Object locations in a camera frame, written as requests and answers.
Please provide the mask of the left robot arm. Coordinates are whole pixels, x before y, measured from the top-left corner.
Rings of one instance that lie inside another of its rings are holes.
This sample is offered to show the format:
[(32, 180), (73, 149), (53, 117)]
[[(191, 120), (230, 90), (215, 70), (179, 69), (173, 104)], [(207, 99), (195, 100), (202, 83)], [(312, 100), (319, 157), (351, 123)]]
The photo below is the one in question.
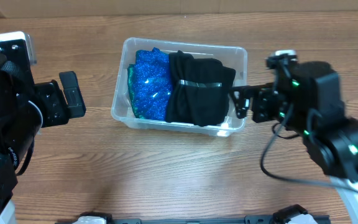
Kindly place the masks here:
[(0, 42), (0, 215), (29, 165), (38, 131), (86, 113), (76, 73), (59, 77), (36, 84), (26, 42)]

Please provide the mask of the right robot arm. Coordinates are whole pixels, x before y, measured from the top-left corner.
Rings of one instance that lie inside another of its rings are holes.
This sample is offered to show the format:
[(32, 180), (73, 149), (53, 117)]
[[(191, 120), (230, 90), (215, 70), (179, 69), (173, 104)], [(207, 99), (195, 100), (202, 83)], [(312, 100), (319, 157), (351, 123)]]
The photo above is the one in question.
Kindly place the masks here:
[[(266, 63), (273, 82), (230, 90), (238, 118), (252, 111), (256, 123), (278, 122), (260, 159), (262, 172), (285, 182), (336, 189), (352, 222), (358, 223), (358, 119), (346, 116), (338, 73), (327, 62), (300, 63), (288, 55), (270, 57)], [(330, 182), (283, 177), (265, 168), (265, 156), (282, 129), (302, 138), (311, 160)]]

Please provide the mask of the blue sequin fabric bundle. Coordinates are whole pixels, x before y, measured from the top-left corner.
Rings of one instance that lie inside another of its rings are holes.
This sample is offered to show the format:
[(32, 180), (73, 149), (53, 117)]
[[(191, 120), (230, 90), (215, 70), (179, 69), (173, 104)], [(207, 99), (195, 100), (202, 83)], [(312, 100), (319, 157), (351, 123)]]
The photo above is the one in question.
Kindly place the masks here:
[(136, 118), (163, 121), (173, 91), (168, 54), (158, 48), (138, 50), (127, 68), (127, 87)]

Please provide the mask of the large black garment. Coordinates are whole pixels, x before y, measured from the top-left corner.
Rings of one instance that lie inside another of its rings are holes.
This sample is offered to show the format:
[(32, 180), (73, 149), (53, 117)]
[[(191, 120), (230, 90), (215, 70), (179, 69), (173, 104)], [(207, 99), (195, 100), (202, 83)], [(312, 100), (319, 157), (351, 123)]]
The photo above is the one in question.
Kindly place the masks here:
[(229, 90), (236, 71), (214, 58), (194, 58), (182, 51), (169, 54), (173, 91), (165, 120), (215, 126), (229, 110)]

